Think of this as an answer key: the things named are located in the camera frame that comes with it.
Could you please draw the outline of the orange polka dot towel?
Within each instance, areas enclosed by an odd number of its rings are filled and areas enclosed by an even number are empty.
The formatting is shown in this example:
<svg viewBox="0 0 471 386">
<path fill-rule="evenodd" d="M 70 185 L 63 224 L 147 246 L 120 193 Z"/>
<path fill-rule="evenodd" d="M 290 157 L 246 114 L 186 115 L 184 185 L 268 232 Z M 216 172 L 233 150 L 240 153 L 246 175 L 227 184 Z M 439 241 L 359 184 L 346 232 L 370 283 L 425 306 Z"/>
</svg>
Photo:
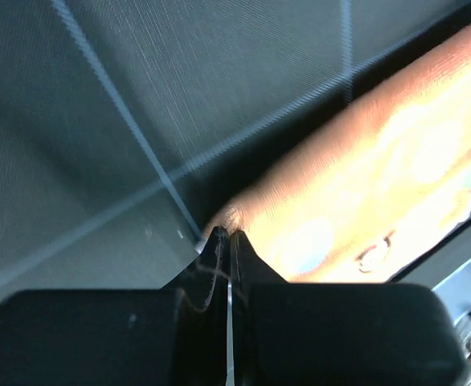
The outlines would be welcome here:
<svg viewBox="0 0 471 386">
<path fill-rule="evenodd" d="M 471 212 L 471 24 L 358 98 L 210 221 L 289 281 L 386 281 Z"/>
</svg>

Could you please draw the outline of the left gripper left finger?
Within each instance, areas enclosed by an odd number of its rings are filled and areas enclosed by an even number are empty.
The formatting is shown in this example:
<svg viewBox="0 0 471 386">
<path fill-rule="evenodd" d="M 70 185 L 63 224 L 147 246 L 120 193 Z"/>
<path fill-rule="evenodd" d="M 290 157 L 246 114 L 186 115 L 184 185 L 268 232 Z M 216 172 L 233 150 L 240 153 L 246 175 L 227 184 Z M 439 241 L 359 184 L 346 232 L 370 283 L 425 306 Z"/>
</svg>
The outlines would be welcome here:
<svg viewBox="0 0 471 386">
<path fill-rule="evenodd" d="M 222 385 L 227 232 L 161 289 L 38 289 L 0 303 L 0 385 Z"/>
</svg>

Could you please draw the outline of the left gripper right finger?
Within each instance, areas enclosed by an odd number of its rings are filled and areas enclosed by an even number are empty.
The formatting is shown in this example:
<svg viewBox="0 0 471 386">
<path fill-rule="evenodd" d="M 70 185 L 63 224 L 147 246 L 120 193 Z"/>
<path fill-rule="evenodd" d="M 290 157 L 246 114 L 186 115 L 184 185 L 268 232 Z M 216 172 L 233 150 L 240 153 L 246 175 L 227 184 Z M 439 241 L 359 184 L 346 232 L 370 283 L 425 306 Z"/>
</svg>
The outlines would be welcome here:
<svg viewBox="0 0 471 386">
<path fill-rule="evenodd" d="M 470 367 L 444 304 L 421 285 L 295 284 L 231 236 L 238 385 L 463 385 Z"/>
</svg>

